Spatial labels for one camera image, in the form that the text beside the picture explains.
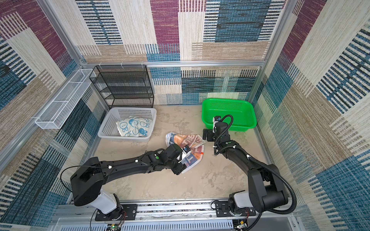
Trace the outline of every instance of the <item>colorful towel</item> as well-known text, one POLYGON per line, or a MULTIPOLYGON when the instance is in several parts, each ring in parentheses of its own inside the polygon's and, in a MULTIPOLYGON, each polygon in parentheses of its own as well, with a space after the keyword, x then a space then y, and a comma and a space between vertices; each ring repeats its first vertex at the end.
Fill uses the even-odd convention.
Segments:
POLYGON ((204 152, 204 143, 206 141, 202 139, 200 135, 182 135, 170 132, 166 135, 167 147, 172 144, 177 144, 181 148, 189 144, 191 153, 189 153, 185 158, 181 160, 181 163, 186 165, 186 169, 182 171, 185 173, 194 167, 197 163, 202 160, 204 152))
POLYGON ((121 136, 147 137, 153 121, 151 119, 130 116, 116 122, 116 124, 121 136))

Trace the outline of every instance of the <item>beige floor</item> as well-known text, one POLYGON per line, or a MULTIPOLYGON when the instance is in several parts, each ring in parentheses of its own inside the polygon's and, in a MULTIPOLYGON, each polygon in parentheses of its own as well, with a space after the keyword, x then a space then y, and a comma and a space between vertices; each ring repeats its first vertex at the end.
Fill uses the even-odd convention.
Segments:
MULTIPOLYGON (((95 156, 99 160, 120 160, 144 154, 145 150, 166 148, 165 135, 169 132, 202 135, 202 107, 154 106, 157 120, 148 143, 115 142, 101 139, 95 156)), ((230 131, 248 153, 266 162, 253 129, 247 132, 230 131)), ((172 198, 228 197, 230 193, 247 190, 246 174, 223 155, 213 155, 213 143, 205 144, 203 159, 191 170, 178 176, 170 169, 150 174, 136 174, 111 181, 103 189, 117 194, 121 200, 172 198)))

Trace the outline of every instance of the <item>folded towel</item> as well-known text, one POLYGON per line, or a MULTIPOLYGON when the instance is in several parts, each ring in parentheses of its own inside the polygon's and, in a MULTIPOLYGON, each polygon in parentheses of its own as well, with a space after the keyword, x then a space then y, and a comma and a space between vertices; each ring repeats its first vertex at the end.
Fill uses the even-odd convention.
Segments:
POLYGON ((130 116, 116 122, 121 136, 147 137, 153 121, 151 119, 130 116))

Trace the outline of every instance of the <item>patterned wall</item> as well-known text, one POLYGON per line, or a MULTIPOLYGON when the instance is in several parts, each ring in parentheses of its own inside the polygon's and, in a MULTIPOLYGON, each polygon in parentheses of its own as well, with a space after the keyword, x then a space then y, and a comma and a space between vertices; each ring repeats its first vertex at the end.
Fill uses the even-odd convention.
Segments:
POLYGON ((370 1, 298 0, 253 99, 307 230, 370 230, 370 1))
POLYGON ((285 0, 49 0, 87 62, 263 60, 285 0))
POLYGON ((0 6, 2 150, 77 65, 36 0, 0 6))
MULTIPOLYGON (((56 206, 65 204, 70 194, 60 183, 60 173, 85 162, 104 116, 90 86, 60 130, 36 130, 1 173, 2 230, 47 229, 56 206)), ((69 188, 75 170, 62 175, 69 188)))
POLYGON ((260 67, 148 68, 155 105, 201 104, 206 98, 247 100, 260 67))

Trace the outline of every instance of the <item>wall-mounted wire basket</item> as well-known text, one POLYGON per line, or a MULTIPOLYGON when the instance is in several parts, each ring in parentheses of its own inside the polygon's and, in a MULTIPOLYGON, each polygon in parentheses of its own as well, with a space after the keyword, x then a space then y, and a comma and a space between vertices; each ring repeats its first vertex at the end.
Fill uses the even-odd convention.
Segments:
POLYGON ((152 108, 154 94, 145 65, 95 66, 90 80, 108 107, 152 108))
POLYGON ((42 129, 60 129, 90 86, 92 69, 80 69, 41 113, 35 123, 42 129))

